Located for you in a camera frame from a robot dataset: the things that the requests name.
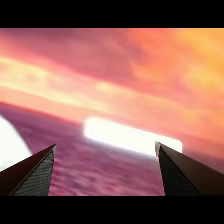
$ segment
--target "black pointed object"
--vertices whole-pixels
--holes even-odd
[[[224,175],[161,143],[157,146],[166,196],[224,196]]]
[[[56,145],[0,172],[0,196],[47,196]]]

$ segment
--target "white glowing object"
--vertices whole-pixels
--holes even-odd
[[[16,129],[0,116],[0,171],[30,157],[28,146]]]
[[[97,117],[87,118],[85,137],[110,146],[156,157],[155,142],[160,142],[182,153],[182,143],[170,137],[142,131]]]

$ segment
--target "orange sky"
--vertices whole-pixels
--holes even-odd
[[[224,29],[1,29],[0,100],[224,143],[223,52]]]

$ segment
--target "sunset sky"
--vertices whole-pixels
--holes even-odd
[[[224,144],[223,61],[224,29],[0,29],[0,101]]]

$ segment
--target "brown triangular surface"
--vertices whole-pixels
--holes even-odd
[[[223,174],[161,143],[160,147],[201,195],[224,195]]]
[[[55,153],[55,148],[52,145],[0,172],[0,196],[8,196],[15,191],[52,150]]]

